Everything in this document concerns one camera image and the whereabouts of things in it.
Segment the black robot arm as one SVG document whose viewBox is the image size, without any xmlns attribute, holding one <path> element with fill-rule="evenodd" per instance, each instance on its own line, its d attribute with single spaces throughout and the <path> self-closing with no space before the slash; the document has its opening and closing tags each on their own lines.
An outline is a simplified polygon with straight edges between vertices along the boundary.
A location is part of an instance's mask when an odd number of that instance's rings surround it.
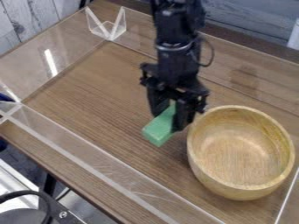
<svg viewBox="0 0 299 224">
<path fill-rule="evenodd" d="M 200 62 L 206 10 L 202 0 L 151 0 L 151 12 L 158 61 L 140 65 L 140 84 L 154 116 L 175 105 L 171 131 L 176 132 L 204 111 L 210 96 L 198 78 L 200 69 L 208 66 Z"/>
</svg>

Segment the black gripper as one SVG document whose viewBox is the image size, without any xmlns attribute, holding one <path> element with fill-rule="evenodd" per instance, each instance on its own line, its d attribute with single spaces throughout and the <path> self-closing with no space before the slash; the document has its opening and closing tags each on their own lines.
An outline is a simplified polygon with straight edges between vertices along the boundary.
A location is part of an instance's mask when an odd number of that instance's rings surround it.
<svg viewBox="0 0 299 224">
<path fill-rule="evenodd" d="M 178 132 L 192 123 L 196 110 L 202 111 L 210 90 L 198 79 L 202 67 L 202 43 L 158 45 L 158 62 L 140 65 L 140 84 L 147 88 L 147 98 L 154 117 L 168 108 L 175 100 L 172 131 Z"/>
</svg>

